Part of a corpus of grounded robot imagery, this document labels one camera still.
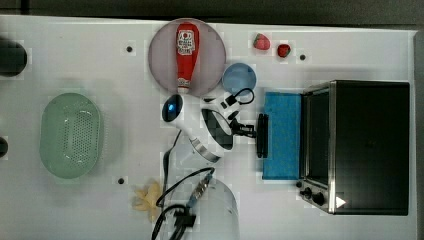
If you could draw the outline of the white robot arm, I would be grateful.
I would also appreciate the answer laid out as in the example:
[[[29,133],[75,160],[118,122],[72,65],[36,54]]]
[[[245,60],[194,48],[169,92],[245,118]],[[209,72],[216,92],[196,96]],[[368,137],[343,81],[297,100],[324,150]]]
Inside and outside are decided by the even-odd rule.
[[[236,135],[254,138],[255,127],[237,121],[237,101],[174,94],[162,120],[179,130],[163,157],[161,214],[152,233],[159,240],[240,240],[233,192],[215,177],[216,164],[234,147]]]

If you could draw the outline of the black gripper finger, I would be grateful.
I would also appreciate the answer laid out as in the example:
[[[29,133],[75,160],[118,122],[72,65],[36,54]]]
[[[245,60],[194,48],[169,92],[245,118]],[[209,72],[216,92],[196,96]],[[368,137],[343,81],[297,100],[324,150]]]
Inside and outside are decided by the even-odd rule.
[[[240,131],[243,131],[243,132],[255,132],[255,126],[250,124],[247,124],[247,125],[240,124],[239,129]]]
[[[255,131],[253,131],[253,132],[246,132],[246,131],[243,131],[243,132],[241,132],[239,135],[240,135],[240,136],[245,136],[245,137],[248,137],[248,138],[256,138],[257,133],[256,133]]]

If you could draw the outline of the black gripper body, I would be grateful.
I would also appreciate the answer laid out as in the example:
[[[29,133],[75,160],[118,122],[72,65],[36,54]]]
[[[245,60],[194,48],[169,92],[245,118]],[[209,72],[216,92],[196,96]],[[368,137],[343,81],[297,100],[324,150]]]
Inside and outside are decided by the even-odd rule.
[[[242,136],[244,134],[244,125],[239,123],[237,120],[238,111],[234,111],[228,116],[230,121],[230,129],[233,135]]]

